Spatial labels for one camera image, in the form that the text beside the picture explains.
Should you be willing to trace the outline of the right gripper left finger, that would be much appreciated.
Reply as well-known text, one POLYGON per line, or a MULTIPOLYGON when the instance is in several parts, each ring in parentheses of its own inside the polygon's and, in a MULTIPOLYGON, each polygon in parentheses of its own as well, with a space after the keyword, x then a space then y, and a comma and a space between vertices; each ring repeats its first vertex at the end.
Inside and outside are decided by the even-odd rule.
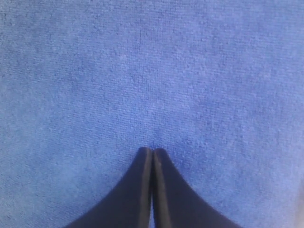
POLYGON ((139 148, 117 185, 67 228, 148 228, 151 211, 152 150, 139 148))

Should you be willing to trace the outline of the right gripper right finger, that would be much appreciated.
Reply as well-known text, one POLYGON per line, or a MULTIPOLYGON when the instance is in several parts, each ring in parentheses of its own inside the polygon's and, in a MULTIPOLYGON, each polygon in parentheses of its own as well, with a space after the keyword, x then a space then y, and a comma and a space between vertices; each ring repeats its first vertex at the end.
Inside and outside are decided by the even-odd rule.
POLYGON ((157 228, 239 228, 183 179, 166 150, 153 151, 153 210, 157 228))

